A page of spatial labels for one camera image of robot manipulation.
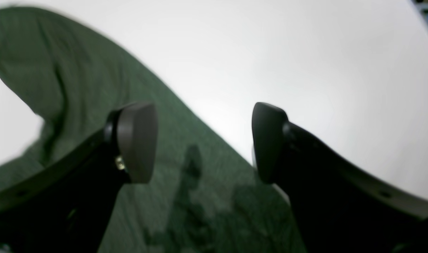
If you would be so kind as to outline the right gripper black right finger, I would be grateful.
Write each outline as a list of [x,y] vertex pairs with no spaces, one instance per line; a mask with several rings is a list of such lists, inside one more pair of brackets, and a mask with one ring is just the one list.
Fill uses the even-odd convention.
[[259,177],[288,196],[307,252],[428,253],[428,200],[356,167],[274,105],[254,105],[252,135]]

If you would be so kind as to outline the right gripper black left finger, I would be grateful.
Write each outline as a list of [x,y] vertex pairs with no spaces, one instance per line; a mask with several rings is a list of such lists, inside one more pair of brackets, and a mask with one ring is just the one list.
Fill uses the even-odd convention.
[[0,251],[97,252],[122,186],[150,182],[157,139],[153,103],[112,111],[68,155],[0,191]]

